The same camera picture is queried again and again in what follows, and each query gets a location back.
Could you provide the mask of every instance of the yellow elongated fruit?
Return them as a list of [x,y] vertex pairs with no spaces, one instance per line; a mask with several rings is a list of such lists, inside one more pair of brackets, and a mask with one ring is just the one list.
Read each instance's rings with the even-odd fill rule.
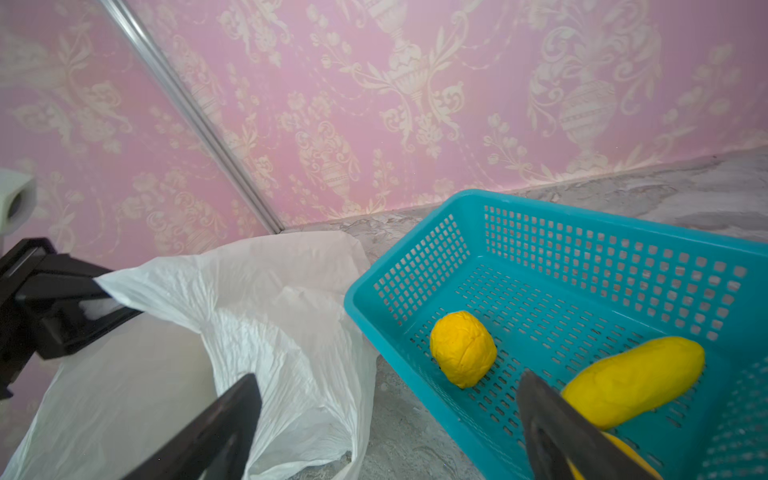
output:
[[469,312],[442,317],[429,336],[432,356],[448,380],[460,389],[475,386],[496,360],[488,330]]
[[563,389],[592,425],[610,429],[684,394],[704,368],[704,349],[668,336],[595,362]]
[[[605,435],[605,438],[607,438],[608,440],[611,440],[611,442],[613,442],[613,444],[616,445],[619,448],[619,450],[621,450],[627,457],[632,458],[635,461],[635,463],[645,468],[648,471],[648,473],[658,478],[658,480],[663,480],[661,478],[661,475],[659,475],[659,472],[654,470],[654,468],[650,466],[650,464],[648,464],[648,462],[646,462],[643,459],[643,457],[639,456],[637,452],[635,452],[629,445],[617,439],[610,433],[603,432],[603,435]],[[576,467],[573,466],[573,464],[570,461],[568,462],[568,466],[571,467],[571,473],[574,475],[574,480],[584,480],[584,476],[582,476],[581,473],[579,473],[579,471],[576,469]]]

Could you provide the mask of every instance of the pink wall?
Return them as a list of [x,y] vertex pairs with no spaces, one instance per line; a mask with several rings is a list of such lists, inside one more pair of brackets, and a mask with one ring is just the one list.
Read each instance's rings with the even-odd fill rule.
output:
[[768,4],[130,0],[286,224],[768,144]]
[[[266,231],[91,0],[0,7],[0,165],[34,173],[38,208],[5,239],[51,238],[111,268]],[[0,465],[56,365],[33,360],[0,402]]]

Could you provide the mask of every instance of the silver metal trim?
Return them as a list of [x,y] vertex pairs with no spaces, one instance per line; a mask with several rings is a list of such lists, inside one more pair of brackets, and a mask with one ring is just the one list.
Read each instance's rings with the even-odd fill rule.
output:
[[189,122],[195,133],[213,154],[221,170],[229,177],[243,196],[246,204],[271,233],[285,230],[283,223],[237,160],[226,143],[219,137],[215,125],[200,108],[170,66],[163,52],[147,32],[144,24],[124,0],[99,0],[118,28],[125,34],[137,56],[144,61],[150,73],[165,94],[176,105],[181,115]]

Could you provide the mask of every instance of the basket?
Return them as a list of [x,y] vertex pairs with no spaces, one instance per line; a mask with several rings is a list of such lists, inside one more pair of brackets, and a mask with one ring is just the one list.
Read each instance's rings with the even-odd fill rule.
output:
[[[532,477],[515,402],[525,369],[560,390],[591,363],[669,335],[706,350],[699,381],[611,431],[665,480],[765,478],[766,288],[761,243],[467,190],[374,263],[345,307],[488,480]],[[459,310],[498,348],[463,390],[429,352],[435,322]]]

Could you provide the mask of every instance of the marble countertop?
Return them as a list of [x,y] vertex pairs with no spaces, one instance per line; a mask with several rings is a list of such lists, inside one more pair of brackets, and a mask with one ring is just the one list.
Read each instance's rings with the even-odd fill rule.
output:
[[[509,192],[521,197],[768,242],[768,147],[699,158],[626,174]],[[385,212],[287,230],[343,230],[371,262],[436,206]],[[295,480],[326,480],[349,460],[308,468]],[[382,358],[378,360],[371,436],[360,480],[482,475]]]

